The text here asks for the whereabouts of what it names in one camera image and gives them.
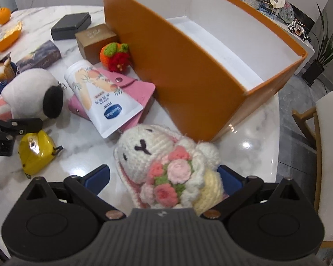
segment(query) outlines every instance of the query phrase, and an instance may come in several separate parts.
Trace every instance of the blue oval logo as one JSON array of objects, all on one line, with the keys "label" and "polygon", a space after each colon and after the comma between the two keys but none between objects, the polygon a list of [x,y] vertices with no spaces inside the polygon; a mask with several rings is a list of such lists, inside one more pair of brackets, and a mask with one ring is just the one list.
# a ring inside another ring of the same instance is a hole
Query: blue oval logo
[{"label": "blue oval logo", "polygon": [[107,119],[113,119],[117,117],[122,111],[122,107],[119,104],[112,105],[111,107],[108,107],[104,113],[104,116]]}]

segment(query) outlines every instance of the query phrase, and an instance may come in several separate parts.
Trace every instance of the wooden chair frame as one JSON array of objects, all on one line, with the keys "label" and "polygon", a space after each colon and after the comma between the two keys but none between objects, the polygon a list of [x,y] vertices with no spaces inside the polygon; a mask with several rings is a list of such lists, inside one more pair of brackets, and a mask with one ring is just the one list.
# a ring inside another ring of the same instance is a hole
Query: wooden chair frame
[{"label": "wooden chair frame", "polygon": [[[303,135],[308,139],[309,143],[314,149],[317,150],[317,178],[315,186],[315,198],[314,198],[314,209],[316,212],[319,210],[320,202],[320,191],[321,191],[321,179],[322,179],[322,148],[321,148],[321,138],[320,138],[320,128],[319,120],[317,115],[316,107],[312,107],[305,111],[303,114],[298,113],[296,110],[292,110],[292,117],[298,128],[302,131]],[[307,120],[314,118],[314,128],[313,132],[308,124]],[[333,241],[324,241],[321,248],[333,248]]]}]

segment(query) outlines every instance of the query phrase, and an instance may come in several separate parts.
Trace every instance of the chair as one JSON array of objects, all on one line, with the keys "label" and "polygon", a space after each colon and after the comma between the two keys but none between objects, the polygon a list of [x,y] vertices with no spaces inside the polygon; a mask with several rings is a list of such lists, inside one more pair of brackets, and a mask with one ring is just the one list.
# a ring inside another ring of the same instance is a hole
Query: chair
[{"label": "chair", "polygon": [[[298,127],[317,150],[317,177],[314,208],[325,227],[322,248],[333,248],[333,91],[300,114],[292,110]],[[307,120],[314,118],[313,132]]]}]

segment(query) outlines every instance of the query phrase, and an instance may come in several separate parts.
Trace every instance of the crocheted bunny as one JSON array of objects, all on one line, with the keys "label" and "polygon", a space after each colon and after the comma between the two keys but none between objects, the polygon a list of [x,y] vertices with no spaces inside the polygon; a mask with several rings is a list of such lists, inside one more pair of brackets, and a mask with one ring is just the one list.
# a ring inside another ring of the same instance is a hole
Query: crocheted bunny
[{"label": "crocheted bunny", "polygon": [[118,173],[138,208],[193,207],[198,215],[223,199],[217,148],[157,125],[125,131],[114,151]]}]

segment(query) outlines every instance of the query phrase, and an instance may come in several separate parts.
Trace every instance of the open box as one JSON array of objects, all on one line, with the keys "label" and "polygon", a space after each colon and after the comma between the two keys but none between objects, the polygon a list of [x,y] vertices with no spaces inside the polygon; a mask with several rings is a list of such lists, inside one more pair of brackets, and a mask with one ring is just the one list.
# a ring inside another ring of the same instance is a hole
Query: open box
[{"label": "open box", "polygon": [[104,0],[138,76],[178,129],[210,141],[278,90],[307,56],[290,34],[240,0]]}]

